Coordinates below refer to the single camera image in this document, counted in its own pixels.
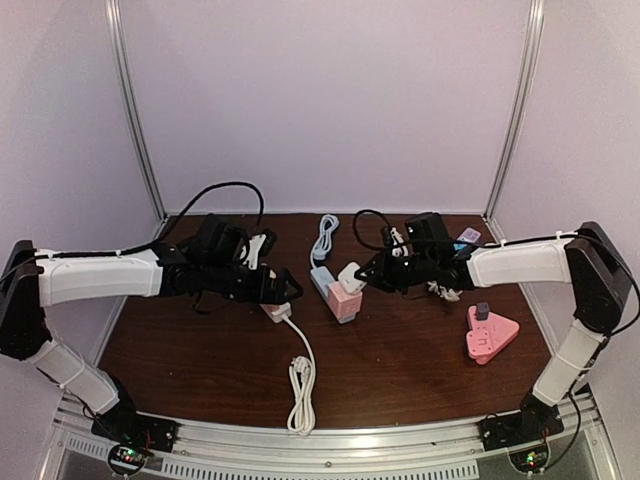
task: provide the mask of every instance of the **pink block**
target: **pink block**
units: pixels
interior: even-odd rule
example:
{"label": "pink block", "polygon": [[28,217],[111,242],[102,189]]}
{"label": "pink block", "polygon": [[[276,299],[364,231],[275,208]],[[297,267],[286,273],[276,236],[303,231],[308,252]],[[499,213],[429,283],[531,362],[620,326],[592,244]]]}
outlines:
{"label": "pink block", "polygon": [[518,336],[520,325],[506,317],[489,313],[486,320],[476,319],[476,307],[467,312],[470,332],[467,332],[469,356],[485,365]]}
{"label": "pink block", "polygon": [[344,318],[355,315],[362,305],[362,292],[349,295],[345,292],[340,282],[329,284],[329,308],[336,318]]}

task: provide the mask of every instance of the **coiled white cable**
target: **coiled white cable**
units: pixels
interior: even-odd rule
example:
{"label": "coiled white cable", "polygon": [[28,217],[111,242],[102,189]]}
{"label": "coiled white cable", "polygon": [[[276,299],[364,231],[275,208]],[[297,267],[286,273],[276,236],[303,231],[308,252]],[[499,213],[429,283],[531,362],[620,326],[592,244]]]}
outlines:
{"label": "coiled white cable", "polygon": [[313,356],[311,345],[309,345],[309,341],[307,337],[304,336],[304,333],[302,333],[302,330],[300,330],[288,316],[284,315],[282,320],[300,336],[304,346],[307,347],[307,351],[309,352],[309,358],[295,357],[289,366],[289,379],[291,380],[295,405],[287,419],[287,428],[289,431],[306,436],[309,435],[311,430],[316,426],[316,414],[313,411],[313,405],[311,403],[311,393],[316,383],[316,360]]}
{"label": "coiled white cable", "polygon": [[335,215],[324,215],[320,220],[319,236],[316,242],[311,248],[311,255],[309,260],[311,261],[311,268],[316,268],[316,261],[321,262],[327,258],[327,254],[333,247],[333,240],[331,236],[340,226],[340,220]]}

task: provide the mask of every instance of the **white wall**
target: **white wall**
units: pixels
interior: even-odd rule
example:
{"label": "white wall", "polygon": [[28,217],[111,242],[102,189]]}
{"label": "white wall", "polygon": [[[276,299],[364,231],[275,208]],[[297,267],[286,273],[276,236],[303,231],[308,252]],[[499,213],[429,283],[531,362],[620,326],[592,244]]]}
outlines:
{"label": "white wall", "polygon": [[[16,240],[54,249],[125,247],[155,227],[133,155],[102,0],[0,7],[0,264]],[[62,305],[49,325],[85,355],[113,299]],[[33,478],[59,393],[0,357],[0,471]]]}
{"label": "white wall", "polygon": [[[481,212],[527,0],[139,0],[122,18],[165,205]],[[196,210],[252,211],[246,192]]]}
{"label": "white wall", "polygon": [[[600,222],[640,277],[640,4],[547,2],[538,70],[497,220],[508,238]],[[569,287],[535,293],[561,339]],[[635,313],[630,302],[627,319]],[[638,478],[640,326],[616,337],[591,374],[625,478]]]}

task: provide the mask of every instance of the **wooden table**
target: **wooden table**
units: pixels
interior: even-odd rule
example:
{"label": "wooden table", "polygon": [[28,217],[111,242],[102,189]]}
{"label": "wooden table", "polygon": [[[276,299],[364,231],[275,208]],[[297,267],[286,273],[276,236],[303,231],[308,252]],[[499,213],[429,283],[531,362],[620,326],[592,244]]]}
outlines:
{"label": "wooden table", "polygon": [[[403,227],[403,216],[390,216]],[[174,241],[195,233],[202,217],[187,217]],[[305,289],[293,320],[314,349],[318,378],[313,395],[317,427],[403,425],[516,409],[549,359],[548,349],[517,285],[465,292],[450,304],[435,296],[405,300],[366,288],[362,311],[339,325],[309,279],[309,251],[320,215],[268,215],[278,234],[267,258],[286,266]],[[355,242],[351,216],[340,216],[327,266],[337,275],[373,252]],[[252,225],[254,218],[234,218]],[[452,236],[471,226],[489,232],[479,216],[447,216]],[[379,221],[362,220],[363,236],[379,242]],[[410,297],[424,294],[416,288]],[[486,366],[466,353],[466,310],[489,302],[516,320],[520,334]],[[287,367],[306,350],[285,324],[260,307],[227,303],[205,294],[196,314],[192,299],[130,298],[111,336],[101,367],[127,386],[140,410],[202,421],[283,427],[292,407]]]}

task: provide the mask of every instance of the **small white object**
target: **small white object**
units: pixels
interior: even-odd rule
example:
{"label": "small white object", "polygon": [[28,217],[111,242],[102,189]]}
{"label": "small white object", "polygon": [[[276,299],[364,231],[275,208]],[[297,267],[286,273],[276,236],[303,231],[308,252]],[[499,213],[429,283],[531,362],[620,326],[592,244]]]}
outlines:
{"label": "small white object", "polygon": [[284,317],[291,316],[291,304],[289,302],[282,305],[260,305],[273,323],[280,323]]}
{"label": "small white object", "polygon": [[358,270],[360,270],[360,265],[356,262],[351,262],[338,274],[340,285],[349,295],[355,295],[367,285],[365,282],[356,279],[355,273]]}
{"label": "small white object", "polygon": [[[391,227],[390,233],[391,238],[393,239],[393,245],[402,245],[404,243],[404,238],[402,238],[402,234],[396,227]],[[391,255],[393,255],[394,257],[406,257],[409,255],[409,248],[406,245],[394,248],[391,251]]]}
{"label": "small white object", "polygon": [[313,244],[313,247],[311,247],[311,254],[309,256],[312,269],[317,267],[315,262],[321,262],[327,258],[327,255],[333,248],[333,232],[335,232],[339,226],[340,220],[338,220],[338,217],[335,215],[327,214],[320,220],[318,239]]}
{"label": "small white object", "polygon": [[430,292],[435,293],[447,302],[460,301],[460,294],[462,292],[456,292],[451,288],[442,287],[438,285],[438,282],[427,282],[427,286]]}
{"label": "small white object", "polygon": [[566,395],[573,382],[589,367],[589,362],[606,337],[574,320],[569,333],[533,387],[533,394],[549,406]]}
{"label": "small white object", "polygon": [[571,283],[564,247],[572,239],[540,241],[478,249],[467,262],[476,287],[504,283]]}
{"label": "small white object", "polygon": [[83,298],[140,295],[160,292],[162,267],[152,250],[120,257],[55,258],[58,252],[38,250],[49,258],[37,260],[40,306],[49,307]]}
{"label": "small white object", "polygon": [[249,239],[249,254],[247,255],[247,247],[242,247],[240,252],[240,258],[244,258],[243,265],[249,267],[249,270],[255,270],[258,268],[258,261],[260,260],[260,249],[264,244],[267,236],[265,234],[254,235]]}

